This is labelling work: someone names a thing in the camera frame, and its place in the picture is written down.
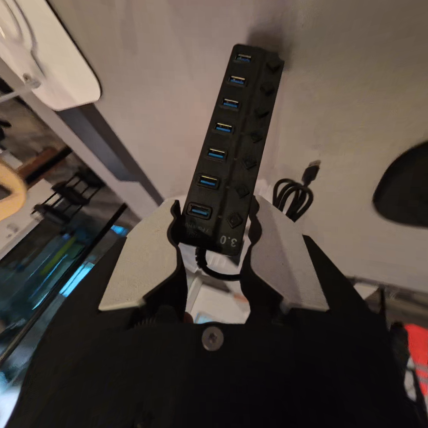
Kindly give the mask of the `white book stand wooden board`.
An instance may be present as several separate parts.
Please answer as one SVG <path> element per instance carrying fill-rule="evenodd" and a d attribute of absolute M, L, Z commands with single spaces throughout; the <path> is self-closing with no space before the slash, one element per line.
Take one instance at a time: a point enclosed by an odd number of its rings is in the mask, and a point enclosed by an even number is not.
<path fill-rule="evenodd" d="M 99 80 L 45 0 L 0 2 L 0 57 L 19 79 L 9 99 L 32 94 L 55 112 L 98 101 Z"/>

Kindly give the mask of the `black seven-port usb hub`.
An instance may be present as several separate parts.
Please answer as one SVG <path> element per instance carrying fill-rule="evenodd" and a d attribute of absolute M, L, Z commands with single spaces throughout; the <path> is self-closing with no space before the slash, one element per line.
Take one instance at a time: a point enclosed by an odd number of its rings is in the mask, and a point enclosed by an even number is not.
<path fill-rule="evenodd" d="M 284 65 L 276 52 L 233 47 L 183 207 L 182 243 L 241 251 Z"/>

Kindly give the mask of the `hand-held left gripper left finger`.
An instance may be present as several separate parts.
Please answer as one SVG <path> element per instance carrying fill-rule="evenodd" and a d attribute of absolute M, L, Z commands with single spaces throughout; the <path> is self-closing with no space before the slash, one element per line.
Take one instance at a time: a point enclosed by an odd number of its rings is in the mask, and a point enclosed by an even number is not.
<path fill-rule="evenodd" d="M 166 200 L 128 233 L 99 303 L 101 312 L 168 305 L 185 313 L 187 278 L 179 248 L 178 200 Z"/>

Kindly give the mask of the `orange red cloth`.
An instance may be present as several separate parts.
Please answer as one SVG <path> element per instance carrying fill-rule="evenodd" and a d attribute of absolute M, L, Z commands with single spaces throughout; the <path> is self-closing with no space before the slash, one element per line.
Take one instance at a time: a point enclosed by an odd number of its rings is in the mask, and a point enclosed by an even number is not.
<path fill-rule="evenodd" d="M 409 361 L 407 367 L 414 370 L 425 405 L 428 398 L 428 330 L 416 324 L 405 324 L 408 333 Z"/>

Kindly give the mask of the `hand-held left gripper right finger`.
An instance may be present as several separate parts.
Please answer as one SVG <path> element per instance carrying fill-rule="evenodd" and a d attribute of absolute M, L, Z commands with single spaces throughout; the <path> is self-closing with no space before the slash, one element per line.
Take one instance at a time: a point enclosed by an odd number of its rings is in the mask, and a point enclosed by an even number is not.
<path fill-rule="evenodd" d="M 240 285 L 250 307 L 272 296 L 284 313 L 290 309 L 327 312 L 327 299 L 296 223 L 260 195 L 251 201 L 249 220 Z"/>

